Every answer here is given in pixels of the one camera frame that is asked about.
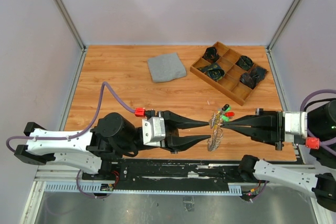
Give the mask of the red capped key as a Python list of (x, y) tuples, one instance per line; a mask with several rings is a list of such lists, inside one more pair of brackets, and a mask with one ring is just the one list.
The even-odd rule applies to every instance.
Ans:
[(235, 115), (235, 113), (234, 112), (226, 112), (224, 115), (228, 118), (232, 118)]

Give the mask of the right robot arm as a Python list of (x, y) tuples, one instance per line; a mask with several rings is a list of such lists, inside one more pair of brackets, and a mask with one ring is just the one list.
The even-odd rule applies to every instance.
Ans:
[[(319, 107), (308, 111), (314, 105)], [(272, 145), (277, 151), (289, 143), (296, 151), (296, 164), (307, 159), (302, 148), (309, 149), (321, 165), (335, 168), (335, 99), (322, 99), (304, 105), (300, 111), (267, 111), (257, 109), (246, 115), (221, 124), (251, 140)], [(238, 177), (244, 182), (271, 182), (297, 190), (317, 200), (317, 203), (335, 211), (335, 178), (331, 173), (309, 174), (271, 164), (252, 155), (244, 155), (238, 166)]]

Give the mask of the green capped key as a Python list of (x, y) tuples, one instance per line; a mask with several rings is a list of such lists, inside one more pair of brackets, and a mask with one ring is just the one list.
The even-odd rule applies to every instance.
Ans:
[(223, 121), (228, 122), (231, 118), (228, 118), (228, 117), (226, 117), (226, 116), (224, 115), (226, 112), (232, 112), (230, 106), (229, 106), (229, 108), (228, 108), (226, 111), (223, 111), (222, 108), (221, 108), (221, 109), (219, 110), (218, 113), (219, 113), (220, 118), (221, 118)]

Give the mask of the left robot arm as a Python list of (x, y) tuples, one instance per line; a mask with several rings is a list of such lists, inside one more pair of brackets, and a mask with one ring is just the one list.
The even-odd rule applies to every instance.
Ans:
[(98, 120), (95, 127), (81, 132), (48, 131), (34, 122), (26, 125), (26, 144), (18, 145), (14, 156), (31, 165), (66, 165), (108, 179), (112, 166), (123, 157), (136, 157), (140, 151), (160, 148), (170, 153), (188, 150), (210, 135), (180, 136), (179, 130), (208, 126), (171, 111), (146, 111), (138, 108), (142, 119), (136, 127), (121, 114), (112, 112)]

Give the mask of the black capped key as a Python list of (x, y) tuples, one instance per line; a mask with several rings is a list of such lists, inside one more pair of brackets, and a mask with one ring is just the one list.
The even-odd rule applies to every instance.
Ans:
[(229, 104), (226, 104), (226, 105), (224, 105), (224, 106), (222, 107), (222, 110), (223, 110), (223, 111), (226, 111), (228, 108), (229, 108)]

